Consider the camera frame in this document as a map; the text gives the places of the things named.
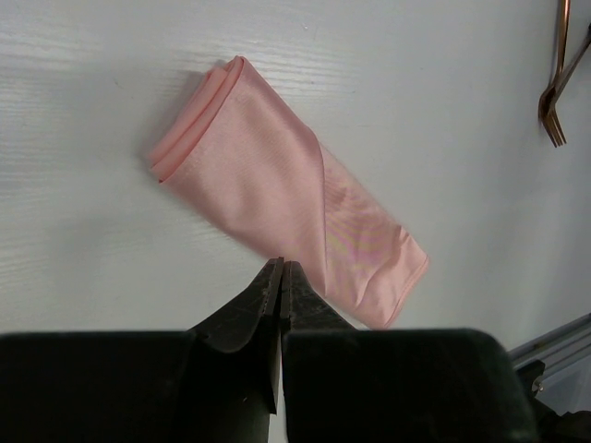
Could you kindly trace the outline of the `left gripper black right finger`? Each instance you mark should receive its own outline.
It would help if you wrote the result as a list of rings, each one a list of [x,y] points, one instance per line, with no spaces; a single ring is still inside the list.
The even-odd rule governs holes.
[[[283,267],[280,324],[282,332],[355,328],[313,290],[295,261],[287,261]]]

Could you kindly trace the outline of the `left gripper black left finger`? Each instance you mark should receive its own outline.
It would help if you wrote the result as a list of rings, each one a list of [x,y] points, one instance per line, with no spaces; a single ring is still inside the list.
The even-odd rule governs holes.
[[[254,280],[229,302],[191,329],[196,337],[220,353],[246,347],[264,320],[275,318],[281,299],[283,259],[270,259]]]

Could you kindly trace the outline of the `pink cloth napkin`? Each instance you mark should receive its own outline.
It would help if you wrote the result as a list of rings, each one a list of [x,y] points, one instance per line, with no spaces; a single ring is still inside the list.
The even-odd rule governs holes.
[[[332,156],[249,61],[203,78],[150,155],[159,183],[315,290],[388,327],[428,267],[412,235]]]

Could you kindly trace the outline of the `brown wooden fork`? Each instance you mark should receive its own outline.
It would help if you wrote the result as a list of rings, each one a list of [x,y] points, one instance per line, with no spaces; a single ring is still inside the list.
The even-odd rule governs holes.
[[[558,116],[550,104],[556,95],[557,86],[564,68],[570,7],[570,0],[561,0],[559,2],[556,28],[555,72],[552,80],[542,92],[538,101],[538,120],[555,148],[562,146],[566,142],[566,137],[561,129]]]

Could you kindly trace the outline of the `aluminium rail frame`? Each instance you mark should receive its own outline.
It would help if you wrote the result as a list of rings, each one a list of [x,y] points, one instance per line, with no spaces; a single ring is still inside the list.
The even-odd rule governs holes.
[[[529,396],[558,414],[590,409],[590,316],[577,318],[511,351]]]

